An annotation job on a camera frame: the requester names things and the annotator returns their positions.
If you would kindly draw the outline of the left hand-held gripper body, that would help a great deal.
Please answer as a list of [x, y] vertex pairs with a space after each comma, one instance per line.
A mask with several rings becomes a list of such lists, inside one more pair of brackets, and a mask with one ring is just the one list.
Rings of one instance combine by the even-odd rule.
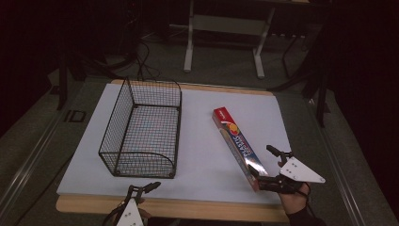
[[144, 226], [143, 220], [138, 212], [138, 200], [141, 198], [142, 187], [134, 186], [131, 200], [127, 204], [122, 203], [121, 212], [117, 214], [116, 226]]

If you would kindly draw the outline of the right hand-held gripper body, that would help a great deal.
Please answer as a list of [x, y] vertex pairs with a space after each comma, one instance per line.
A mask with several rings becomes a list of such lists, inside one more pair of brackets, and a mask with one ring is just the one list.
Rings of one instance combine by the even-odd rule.
[[290, 157], [280, 168], [275, 177], [259, 176], [260, 190], [273, 191], [281, 194], [294, 194], [305, 183], [323, 184], [324, 177], [306, 166], [295, 157]]

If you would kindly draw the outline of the long plastic wrap box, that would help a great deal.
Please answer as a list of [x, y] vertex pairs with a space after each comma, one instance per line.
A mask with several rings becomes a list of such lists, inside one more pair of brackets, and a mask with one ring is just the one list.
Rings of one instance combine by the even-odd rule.
[[245, 174], [252, 189], [257, 192], [259, 186], [255, 185], [251, 179], [248, 165], [257, 170], [265, 170], [258, 156], [255, 154], [240, 128], [230, 115], [226, 107], [220, 107], [213, 111], [213, 121], [225, 142], [227, 143], [236, 162]]

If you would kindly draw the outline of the black wire basket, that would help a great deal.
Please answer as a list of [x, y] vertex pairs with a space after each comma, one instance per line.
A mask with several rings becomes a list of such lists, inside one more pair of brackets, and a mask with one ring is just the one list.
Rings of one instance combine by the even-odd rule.
[[114, 176], [172, 179], [177, 171], [183, 93], [171, 81], [124, 79], [99, 149]]

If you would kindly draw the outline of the person's left hand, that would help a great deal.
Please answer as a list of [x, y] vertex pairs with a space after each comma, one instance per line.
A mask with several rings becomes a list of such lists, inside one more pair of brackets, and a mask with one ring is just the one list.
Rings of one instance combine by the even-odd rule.
[[[144, 200], [143, 198], [140, 198], [140, 199], [138, 200], [138, 203], [141, 204], [141, 203], [143, 203], [144, 201], [145, 201], [145, 200]], [[138, 212], [139, 212], [139, 215], [140, 215], [142, 218], [151, 218], [151, 217], [152, 217], [152, 215], [151, 215], [149, 212], [147, 212], [146, 210], [144, 210], [144, 209], [139, 208], [139, 209], [138, 209]]]

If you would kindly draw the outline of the person's right hand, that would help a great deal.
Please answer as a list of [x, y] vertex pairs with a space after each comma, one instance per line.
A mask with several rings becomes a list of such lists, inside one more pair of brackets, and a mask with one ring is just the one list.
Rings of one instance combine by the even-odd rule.
[[307, 206], [310, 190], [310, 185], [304, 183], [296, 193], [279, 193], [279, 198], [284, 212], [287, 215], [292, 215], [304, 209]]

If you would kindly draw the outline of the white table mat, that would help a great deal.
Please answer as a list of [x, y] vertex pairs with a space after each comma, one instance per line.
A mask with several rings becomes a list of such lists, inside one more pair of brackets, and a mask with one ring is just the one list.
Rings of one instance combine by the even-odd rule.
[[[115, 177], [104, 165], [99, 149], [120, 86], [104, 88], [88, 127], [57, 189], [60, 195], [124, 196], [130, 185], [144, 186], [151, 178]], [[212, 202], [277, 204], [270, 191], [254, 191], [212, 119], [213, 110], [226, 107], [267, 172], [279, 173], [278, 159], [265, 149], [270, 144], [291, 150], [279, 103], [274, 96], [183, 90], [183, 112], [176, 175], [146, 195], [151, 198]]]

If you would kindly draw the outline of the black chair legs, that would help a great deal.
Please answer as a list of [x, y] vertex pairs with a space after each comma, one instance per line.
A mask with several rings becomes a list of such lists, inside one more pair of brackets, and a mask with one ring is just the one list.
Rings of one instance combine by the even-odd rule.
[[293, 88], [305, 88], [311, 77], [311, 71], [307, 69], [310, 50], [311, 46], [308, 45], [306, 36], [291, 37], [280, 57], [280, 66], [285, 80], [268, 90], [281, 92]]

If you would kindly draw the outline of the black stand post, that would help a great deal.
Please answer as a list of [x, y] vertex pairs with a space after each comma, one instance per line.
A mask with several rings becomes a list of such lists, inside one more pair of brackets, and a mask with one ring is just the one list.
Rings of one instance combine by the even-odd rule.
[[321, 127], [324, 127], [324, 112], [327, 95], [328, 65], [326, 62], [320, 64], [319, 67], [319, 91], [318, 102], [316, 108], [316, 119]]
[[62, 48], [59, 48], [58, 51], [59, 58], [59, 76], [58, 76], [58, 110], [61, 110], [66, 104], [68, 99], [68, 78], [67, 78], [67, 64], [66, 64], [66, 55], [65, 51]]

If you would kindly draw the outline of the black floor bracket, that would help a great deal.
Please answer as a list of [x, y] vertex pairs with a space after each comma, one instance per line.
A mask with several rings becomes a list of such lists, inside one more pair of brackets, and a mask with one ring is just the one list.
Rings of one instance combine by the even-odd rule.
[[87, 112], [81, 110], [69, 110], [64, 118], [64, 122], [83, 122]]

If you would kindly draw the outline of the white metal stand frame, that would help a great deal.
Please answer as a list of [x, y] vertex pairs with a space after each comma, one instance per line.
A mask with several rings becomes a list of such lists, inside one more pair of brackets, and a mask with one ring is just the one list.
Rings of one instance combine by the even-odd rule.
[[189, 3], [188, 39], [184, 58], [184, 72], [191, 72], [194, 50], [193, 34], [195, 30], [201, 30], [259, 37], [259, 43], [253, 48], [252, 55], [257, 76], [259, 79], [264, 79], [265, 73], [261, 53], [276, 9], [271, 8], [265, 20], [250, 20], [196, 14], [194, 12], [195, 0], [190, 0]]

